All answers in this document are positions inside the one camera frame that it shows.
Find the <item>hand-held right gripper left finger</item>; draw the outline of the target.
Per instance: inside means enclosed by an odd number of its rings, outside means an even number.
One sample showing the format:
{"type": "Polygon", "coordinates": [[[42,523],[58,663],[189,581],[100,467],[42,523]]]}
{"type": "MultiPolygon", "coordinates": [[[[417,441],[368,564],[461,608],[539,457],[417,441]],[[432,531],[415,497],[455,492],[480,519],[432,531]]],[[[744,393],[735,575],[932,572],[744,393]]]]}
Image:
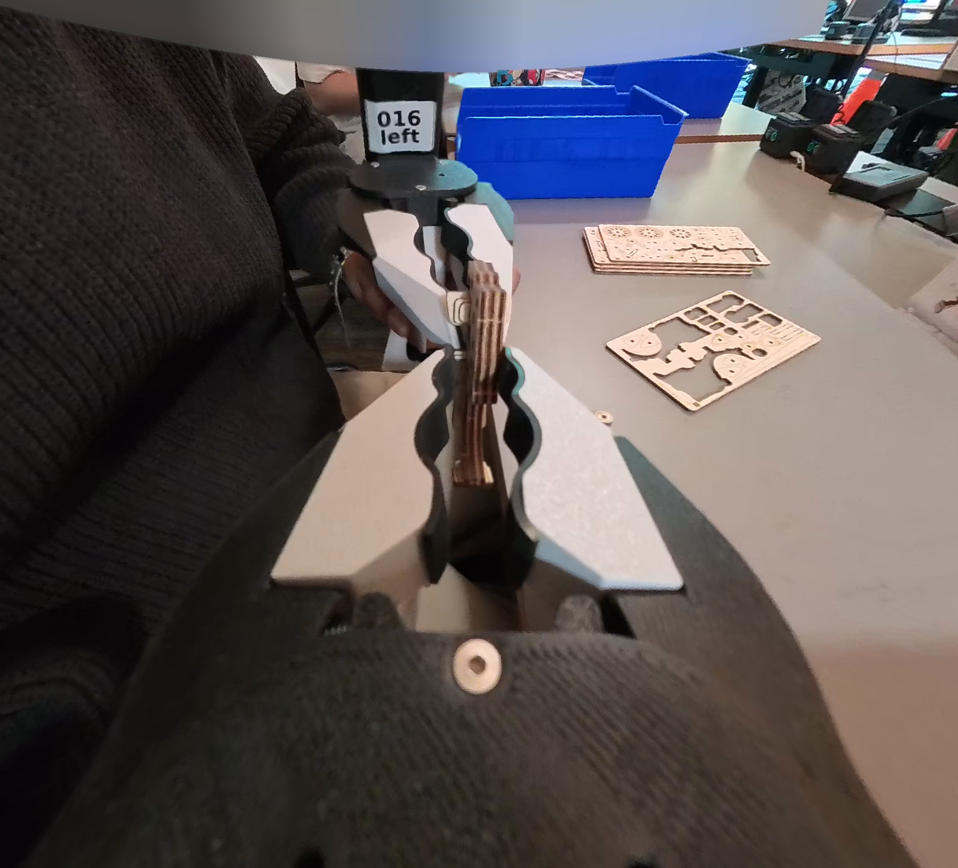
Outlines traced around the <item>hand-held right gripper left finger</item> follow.
{"type": "Polygon", "coordinates": [[[286,589],[348,600],[379,593],[413,630],[448,563],[449,405],[458,360],[447,348],[412,371],[333,375],[348,419],[271,571],[286,589]]]}

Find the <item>grey desk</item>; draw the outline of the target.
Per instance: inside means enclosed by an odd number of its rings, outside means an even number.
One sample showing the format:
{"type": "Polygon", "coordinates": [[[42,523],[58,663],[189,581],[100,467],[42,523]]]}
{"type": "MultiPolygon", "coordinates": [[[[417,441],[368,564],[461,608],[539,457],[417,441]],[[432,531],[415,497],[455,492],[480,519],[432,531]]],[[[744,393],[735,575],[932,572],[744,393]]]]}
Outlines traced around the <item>grey desk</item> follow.
{"type": "Polygon", "coordinates": [[[725,535],[805,649],[841,737],[922,866],[956,866],[956,356],[898,312],[954,248],[753,143],[681,144],[650,199],[512,204],[514,345],[725,535]],[[737,226],[745,280],[600,277],[598,223],[737,226]],[[732,288],[820,337],[686,413],[606,343],[732,288]]]}

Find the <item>layered wooden puzzle assembly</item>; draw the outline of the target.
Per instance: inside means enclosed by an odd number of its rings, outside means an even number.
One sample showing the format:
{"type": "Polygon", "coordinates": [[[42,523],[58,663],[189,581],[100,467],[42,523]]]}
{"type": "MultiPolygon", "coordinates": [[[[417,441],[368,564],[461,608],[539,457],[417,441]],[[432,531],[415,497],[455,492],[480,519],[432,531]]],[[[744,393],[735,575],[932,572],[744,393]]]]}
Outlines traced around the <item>layered wooden puzzle assembly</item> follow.
{"type": "Polygon", "coordinates": [[[456,488],[480,489],[494,481],[485,456],[485,423],[498,395],[510,295],[491,263],[471,261],[467,280],[466,347],[453,361],[449,407],[451,481],[456,488]]]}

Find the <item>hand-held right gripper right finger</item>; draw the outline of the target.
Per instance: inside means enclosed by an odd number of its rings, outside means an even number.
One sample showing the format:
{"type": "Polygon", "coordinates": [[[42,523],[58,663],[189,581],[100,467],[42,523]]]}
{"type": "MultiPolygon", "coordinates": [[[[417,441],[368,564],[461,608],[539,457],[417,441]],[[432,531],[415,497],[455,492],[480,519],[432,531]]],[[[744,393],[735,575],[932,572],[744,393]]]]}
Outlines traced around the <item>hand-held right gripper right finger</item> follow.
{"type": "Polygon", "coordinates": [[[520,622],[545,631],[571,597],[677,593],[684,579],[611,429],[524,351],[507,347],[502,441],[507,572],[520,622]]]}

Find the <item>puzzle instruction booklet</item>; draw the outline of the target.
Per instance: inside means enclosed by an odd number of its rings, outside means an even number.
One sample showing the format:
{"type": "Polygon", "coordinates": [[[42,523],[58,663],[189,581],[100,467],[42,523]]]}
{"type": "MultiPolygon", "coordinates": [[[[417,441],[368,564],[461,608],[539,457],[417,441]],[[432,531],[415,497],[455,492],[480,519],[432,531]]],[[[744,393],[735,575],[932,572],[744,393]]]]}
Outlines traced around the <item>puzzle instruction booklet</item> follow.
{"type": "Polygon", "coordinates": [[[906,309],[940,335],[957,342],[957,261],[910,297],[906,309]]]}

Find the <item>flat black device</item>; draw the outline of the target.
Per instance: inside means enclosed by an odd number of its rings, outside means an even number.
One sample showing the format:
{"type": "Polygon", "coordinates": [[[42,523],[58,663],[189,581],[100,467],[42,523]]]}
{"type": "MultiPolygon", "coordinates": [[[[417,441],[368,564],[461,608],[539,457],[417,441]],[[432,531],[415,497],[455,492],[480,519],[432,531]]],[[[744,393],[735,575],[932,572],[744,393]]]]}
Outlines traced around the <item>flat black device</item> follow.
{"type": "Polygon", "coordinates": [[[924,170],[879,160],[843,173],[830,192],[877,206],[914,193],[927,179],[924,170]]]}

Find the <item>orange object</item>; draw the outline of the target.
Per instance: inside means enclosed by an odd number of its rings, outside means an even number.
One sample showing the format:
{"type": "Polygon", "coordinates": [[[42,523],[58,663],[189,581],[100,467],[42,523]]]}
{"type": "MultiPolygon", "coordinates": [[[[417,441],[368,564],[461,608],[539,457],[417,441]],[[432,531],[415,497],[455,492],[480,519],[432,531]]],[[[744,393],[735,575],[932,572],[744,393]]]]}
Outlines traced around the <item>orange object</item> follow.
{"type": "Polygon", "coordinates": [[[879,94],[883,78],[881,73],[869,73],[844,100],[832,122],[860,131],[861,120],[854,121],[856,114],[859,113],[862,105],[867,105],[879,94]]]}

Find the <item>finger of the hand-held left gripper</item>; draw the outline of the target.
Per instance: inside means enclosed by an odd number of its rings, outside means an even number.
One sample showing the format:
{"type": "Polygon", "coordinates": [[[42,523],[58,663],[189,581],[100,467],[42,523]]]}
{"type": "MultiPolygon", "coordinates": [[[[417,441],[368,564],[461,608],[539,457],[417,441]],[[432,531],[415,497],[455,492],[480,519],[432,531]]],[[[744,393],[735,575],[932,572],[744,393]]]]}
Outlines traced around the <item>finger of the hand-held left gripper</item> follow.
{"type": "Polygon", "coordinates": [[[364,215],[374,251],[379,287],[413,325],[423,344],[460,349],[457,325],[449,315],[449,290],[434,275],[433,261],[416,242],[415,215],[379,209],[364,215]]]}
{"type": "Polygon", "coordinates": [[[449,254],[464,268],[475,261],[490,264],[506,293],[513,293],[512,243],[487,205],[460,203],[448,207],[443,239],[449,254]]]}

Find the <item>person's left hand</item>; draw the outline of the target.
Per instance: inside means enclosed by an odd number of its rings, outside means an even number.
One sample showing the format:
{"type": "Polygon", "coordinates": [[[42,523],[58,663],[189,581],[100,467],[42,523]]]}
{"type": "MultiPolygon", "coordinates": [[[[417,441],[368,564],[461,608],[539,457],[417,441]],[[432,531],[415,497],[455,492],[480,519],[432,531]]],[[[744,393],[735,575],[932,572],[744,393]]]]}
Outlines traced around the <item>person's left hand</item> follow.
{"type": "Polygon", "coordinates": [[[390,332],[405,339],[414,350],[424,353],[424,342],[418,329],[380,288],[373,263],[368,257],[348,247],[339,254],[340,277],[349,292],[359,303],[372,312],[380,323],[385,323],[390,332]]]}

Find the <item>stack of wooden puzzle sheets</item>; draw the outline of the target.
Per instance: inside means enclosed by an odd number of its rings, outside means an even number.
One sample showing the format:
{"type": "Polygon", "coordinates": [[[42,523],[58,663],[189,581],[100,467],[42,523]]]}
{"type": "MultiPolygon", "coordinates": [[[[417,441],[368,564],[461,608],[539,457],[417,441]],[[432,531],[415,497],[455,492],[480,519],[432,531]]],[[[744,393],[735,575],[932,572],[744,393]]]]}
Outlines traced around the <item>stack of wooden puzzle sheets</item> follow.
{"type": "Polygon", "coordinates": [[[582,242],[605,275],[736,277],[770,265],[737,227],[602,224],[585,227],[582,242]]]}

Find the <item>large blue plastic bin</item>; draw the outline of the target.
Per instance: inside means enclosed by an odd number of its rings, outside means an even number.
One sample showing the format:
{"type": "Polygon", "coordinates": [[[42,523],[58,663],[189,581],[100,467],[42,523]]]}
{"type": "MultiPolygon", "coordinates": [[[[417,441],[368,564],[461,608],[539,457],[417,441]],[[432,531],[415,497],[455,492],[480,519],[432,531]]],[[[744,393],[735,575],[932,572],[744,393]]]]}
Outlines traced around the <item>large blue plastic bin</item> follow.
{"type": "Polygon", "coordinates": [[[640,87],[467,88],[456,158],[509,201],[650,198],[686,118],[640,87]]]}

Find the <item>punched-out wooden puzzle sheet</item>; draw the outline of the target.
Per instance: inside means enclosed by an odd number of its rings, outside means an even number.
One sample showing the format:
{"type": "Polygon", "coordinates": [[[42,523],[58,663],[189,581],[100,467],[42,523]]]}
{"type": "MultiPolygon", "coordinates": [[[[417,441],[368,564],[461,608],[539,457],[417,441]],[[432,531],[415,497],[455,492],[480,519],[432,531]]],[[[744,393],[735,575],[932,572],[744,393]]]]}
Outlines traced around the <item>punched-out wooden puzzle sheet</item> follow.
{"type": "Polygon", "coordinates": [[[819,343],[781,313],[725,290],[614,337],[605,349],[685,411],[699,412],[819,343]]]}

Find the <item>black battery charger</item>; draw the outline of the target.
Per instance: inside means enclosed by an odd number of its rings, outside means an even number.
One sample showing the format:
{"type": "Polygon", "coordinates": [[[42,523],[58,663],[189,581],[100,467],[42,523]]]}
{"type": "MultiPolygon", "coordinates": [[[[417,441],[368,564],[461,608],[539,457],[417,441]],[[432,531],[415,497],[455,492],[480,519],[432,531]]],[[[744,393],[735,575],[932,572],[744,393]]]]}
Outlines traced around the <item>black battery charger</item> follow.
{"type": "Polygon", "coordinates": [[[774,116],[760,139],[760,151],[777,159],[804,154],[812,142],[817,123],[805,115],[788,111],[774,116]]]}
{"type": "Polygon", "coordinates": [[[861,132],[843,123],[814,126],[802,150],[805,171],[826,179],[842,175],[855,161],[864,140],[861,132]]]}

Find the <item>person's left forearm black sleeve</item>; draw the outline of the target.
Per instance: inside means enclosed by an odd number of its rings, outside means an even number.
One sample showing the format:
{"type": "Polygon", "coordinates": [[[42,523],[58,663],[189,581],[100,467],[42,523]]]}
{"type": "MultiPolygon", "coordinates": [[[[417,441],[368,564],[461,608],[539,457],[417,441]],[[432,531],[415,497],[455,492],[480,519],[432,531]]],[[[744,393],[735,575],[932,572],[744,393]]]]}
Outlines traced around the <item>person's left forearm black sleeve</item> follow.
{"type": "Polygon", "coordinates": [[[261,164],[272,213],[294,268],[329,276],[348,242],[339,204],[350,188],[353,161],[303,88],[281,97],[275,121],[282,127],[261,164]]]}

